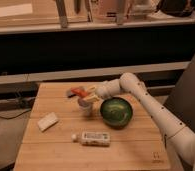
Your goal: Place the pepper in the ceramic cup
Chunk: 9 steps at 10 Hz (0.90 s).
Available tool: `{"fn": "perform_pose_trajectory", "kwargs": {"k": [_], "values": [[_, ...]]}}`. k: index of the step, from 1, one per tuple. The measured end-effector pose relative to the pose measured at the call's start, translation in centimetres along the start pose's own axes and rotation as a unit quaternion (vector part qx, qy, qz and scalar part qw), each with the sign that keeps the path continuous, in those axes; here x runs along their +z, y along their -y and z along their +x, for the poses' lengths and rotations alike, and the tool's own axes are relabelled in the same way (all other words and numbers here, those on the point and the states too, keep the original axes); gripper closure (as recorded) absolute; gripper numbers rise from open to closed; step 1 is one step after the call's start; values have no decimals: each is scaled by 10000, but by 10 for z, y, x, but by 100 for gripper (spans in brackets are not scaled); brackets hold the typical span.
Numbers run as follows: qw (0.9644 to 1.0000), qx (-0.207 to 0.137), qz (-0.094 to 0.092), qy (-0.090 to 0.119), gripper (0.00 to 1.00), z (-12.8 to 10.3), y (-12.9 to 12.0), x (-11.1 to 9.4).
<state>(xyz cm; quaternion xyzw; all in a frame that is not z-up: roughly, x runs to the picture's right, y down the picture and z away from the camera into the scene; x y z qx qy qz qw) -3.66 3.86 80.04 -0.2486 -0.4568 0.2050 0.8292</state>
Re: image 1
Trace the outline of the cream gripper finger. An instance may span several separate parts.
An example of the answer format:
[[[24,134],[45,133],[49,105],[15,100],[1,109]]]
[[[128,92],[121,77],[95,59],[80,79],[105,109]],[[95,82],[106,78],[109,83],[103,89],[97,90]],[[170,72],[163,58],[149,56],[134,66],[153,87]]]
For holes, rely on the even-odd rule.
[[[90,86],[90,87],[87,87],[86,88],[86,91],[87,92],[94,92],[96,90],[97,86],[96,85],[93,85],[93,86]]]
[[[99,101],[100,98],[96,94],[92,94],[92,95],[84,97],[83,100],[88,103],[94,103],[94,102]]]

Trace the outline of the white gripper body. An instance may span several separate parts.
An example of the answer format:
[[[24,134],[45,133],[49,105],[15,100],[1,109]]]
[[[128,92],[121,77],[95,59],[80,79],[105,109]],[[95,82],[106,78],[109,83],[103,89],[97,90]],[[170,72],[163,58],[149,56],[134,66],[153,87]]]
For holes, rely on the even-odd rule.
[[[114,96],[113,94],[114,83],[112,81],[104,81],[97,85],[95,93],[102,99],[109,99]]]

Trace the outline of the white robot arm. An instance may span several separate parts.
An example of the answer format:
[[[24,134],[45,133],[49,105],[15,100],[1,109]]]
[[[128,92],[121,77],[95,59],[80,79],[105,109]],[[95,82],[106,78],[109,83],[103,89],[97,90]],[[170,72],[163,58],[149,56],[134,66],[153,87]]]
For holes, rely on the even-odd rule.
[[[89,94],[83,100],[94,103],[100,99],[110,99],[124,93],[129,93],[138,100],[166,140],[195,171],[195,132],[159,103],[135,74],[123,73],[119,79],[96,84],[90,88]]]

